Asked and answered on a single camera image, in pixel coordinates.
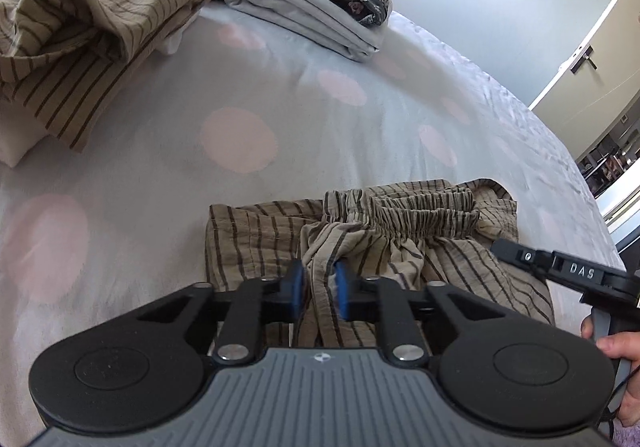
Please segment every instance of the pink polka dot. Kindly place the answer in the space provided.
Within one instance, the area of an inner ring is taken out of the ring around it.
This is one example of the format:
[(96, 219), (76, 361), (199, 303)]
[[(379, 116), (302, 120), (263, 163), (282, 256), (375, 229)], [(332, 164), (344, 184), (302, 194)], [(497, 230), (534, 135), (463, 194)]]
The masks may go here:
[(442, 104), (444, 105), (445, 109), (453, 117), (458, 119), (458, 122), (460, 122), (461, 124), (465, 124), (466, 126), (471, 124), (471, 120), (469, 119), (469, 116), (466, 114), (466, 111), (463, 110), (460, 104), (458, 104), (456, 101), (453, 101), (448, 97), (443, 97), (441, 98), (440, 101), (442, 101)]
[(392, 79), (404, 80), (406, 73), (400, 68), (395, 61), (382, 53), (376, 53), (373, 58), (373, 64)]
[(71, 196), (44, 194), (22, 203), (11, 218), (0, 265), (21, 293), (54, 303), (80, 275), (88, 246), (84, 209)]
[(235, 23), (221, 26), (218, 29), (218, 38), (222, 44), (226, 44), (231, 48), (261, 50), (267, 46), (264, 39), (258, 36), (258, 34)]
[(367, 94), (362, 87), (344, 73), (332, 70), (318, 72), (318, 82), (331, 97), (351, 106), (364, 106)]
[(495, 141), (495, 145), (498, 146), (506, 156), (508, 156), (514, 162), (520, 162), (518, 155), (515, 154), (515, 152), (511, 149), (509, 144), (507, 144), (500, 137), (496, 137), (494, 141)]
[(240, 174), (264, 169), (278, 154), (278, 141), (269, 126), (258, 115), (230, 106), (207, 117), (200, 142), (216, 164)]
[(445, 166), (456, 166), (458, 163), (456, 153), (436, 128), (422, 125), (418, 128), (418, 135), (425, 148)]
[(423, 68), (426, 68), (428, 70), (433, 68), (433, 64), (431, 63), (431, 61), (429, 61), (429, 58), (426, 55), (424, 55), (424, 53), (419, 52), (418, 50), (414, 50), (413, 48), (410, 48), (409, 50), (406, 51), (406, 54), (409, 57), (411, 57), (411, 59), (416, 61)]

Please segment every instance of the door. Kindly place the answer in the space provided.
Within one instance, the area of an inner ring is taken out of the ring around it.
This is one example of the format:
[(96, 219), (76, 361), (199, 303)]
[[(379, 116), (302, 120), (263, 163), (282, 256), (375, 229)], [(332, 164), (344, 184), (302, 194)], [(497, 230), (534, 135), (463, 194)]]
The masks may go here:
[(638, 91), (640, 0), (612, 0), (529, 109), (581, 160)]

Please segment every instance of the beige striped shirt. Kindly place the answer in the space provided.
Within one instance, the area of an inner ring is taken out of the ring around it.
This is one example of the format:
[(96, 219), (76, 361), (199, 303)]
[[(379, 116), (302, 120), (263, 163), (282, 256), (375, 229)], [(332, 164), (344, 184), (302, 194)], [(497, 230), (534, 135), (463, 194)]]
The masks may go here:
[(81, 151), (142, 61), (209, 0), (0, 0), (0, 87)]

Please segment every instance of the striped garment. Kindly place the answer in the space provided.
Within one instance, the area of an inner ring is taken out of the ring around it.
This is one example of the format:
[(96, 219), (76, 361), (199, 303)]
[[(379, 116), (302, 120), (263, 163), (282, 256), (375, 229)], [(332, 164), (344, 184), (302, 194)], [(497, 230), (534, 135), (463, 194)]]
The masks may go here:
[(0, 0), (0, 87), (81, 151), (162, 40), (209, 0)]
[[(347, 258), (358, 275), (384, 276), (404, 289), (446, 281), (533, 319), (554, 324), (548, 287), (489, 252), (498, 237), (518, 240), (516, 202), (493, 180), (444, 180), (327, 192), (323, 200), (213, 205), (206, 233), (207, 279), (217, 290), (246, 279), (281, 277), (300, 257), (308, 304), (292, 343), (299, 347), (375, 344), (372, 325), (336, 310), (332, 265)], [(287, 345), (285, 325), (267, 344)]]

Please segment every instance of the logo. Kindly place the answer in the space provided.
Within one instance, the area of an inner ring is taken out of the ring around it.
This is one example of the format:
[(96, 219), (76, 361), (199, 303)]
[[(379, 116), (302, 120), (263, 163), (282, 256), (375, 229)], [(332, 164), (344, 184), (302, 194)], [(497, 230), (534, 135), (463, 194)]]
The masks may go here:
[(586, 277), (587, 279), (593, 279), (593, 274), (595, 273), (595, 270), (593, 268), (590, 268), (588, 271), (584, 271), (584, 267), (582, 267), (580, 269), (580, 271), (578, 271), (578, 265), (576, 263), (572, 263), (571, 264), (571, 269), (570, 269), (571, 273), (578, 273), (578, 275)]
[(316, 353), (314, 355), (314, 360), (320, 363), (325, 363), (327, 361), (330, 361), (331, 359), (331, 355), (329, 355), (328, 353), (324, 353), (324, 351), (322, 353)]

